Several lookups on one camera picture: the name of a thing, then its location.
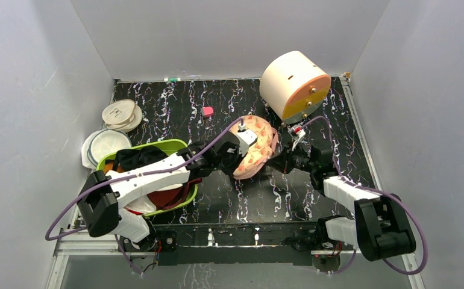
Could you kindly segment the floral mesh laundry bag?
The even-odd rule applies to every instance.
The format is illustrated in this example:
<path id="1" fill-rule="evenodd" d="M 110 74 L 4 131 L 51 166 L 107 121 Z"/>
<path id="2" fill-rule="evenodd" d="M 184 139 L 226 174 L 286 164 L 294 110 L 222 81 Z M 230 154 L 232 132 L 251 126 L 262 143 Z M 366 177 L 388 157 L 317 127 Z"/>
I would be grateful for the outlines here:
<path id="1" fill-rule="evenodd" d="M 278 132 L 262 117 L 247 115 L 242 116 L 246 128 L 251 129 L 257 135 L 257 142 L 249 147 L 244 159 L 233 172 L 233 178 L 243 180 L 253 177 L 273 156 L 278 144 Z"/>

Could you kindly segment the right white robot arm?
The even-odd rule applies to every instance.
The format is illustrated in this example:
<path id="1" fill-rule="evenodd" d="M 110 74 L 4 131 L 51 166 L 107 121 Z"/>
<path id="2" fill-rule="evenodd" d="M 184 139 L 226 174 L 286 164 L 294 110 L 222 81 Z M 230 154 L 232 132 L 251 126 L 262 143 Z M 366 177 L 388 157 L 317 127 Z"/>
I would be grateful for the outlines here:
<path id="1" fill-rule="evenodd" d="M 416 240 L 400 199 L 360 188 L 339 176 L 331 150 L 286 145 L 267 162 L 273 169 L 288 174 L 294 169 L 307 172 L 311 185 L 325 197 L 336 201 L 354 216 L 319 219 L 316 242 L 332 249 L 339 241 L 359 249 L 368 261 L 413 253 Z"/>

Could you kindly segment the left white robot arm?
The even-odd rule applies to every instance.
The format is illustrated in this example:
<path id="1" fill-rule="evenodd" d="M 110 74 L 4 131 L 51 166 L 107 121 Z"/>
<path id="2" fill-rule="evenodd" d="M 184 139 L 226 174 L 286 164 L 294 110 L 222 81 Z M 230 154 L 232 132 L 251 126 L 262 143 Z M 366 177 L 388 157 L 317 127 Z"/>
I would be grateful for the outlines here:
<path id="1" fill-rule="evenodd" d="M 155 232 L 142 216 L 125 207 L 153 192 L 205 178 L 215 170 L 232 174 L 256 142 L 257 136 L 250 129 L 227 131 L 213 141 L 192 143 L 138 169 L 91 173 L 77 202 L 88 234 L 91 237 L 117 234 L 128 238 L 141 250 L 152 249 L 157 241 Z"/>

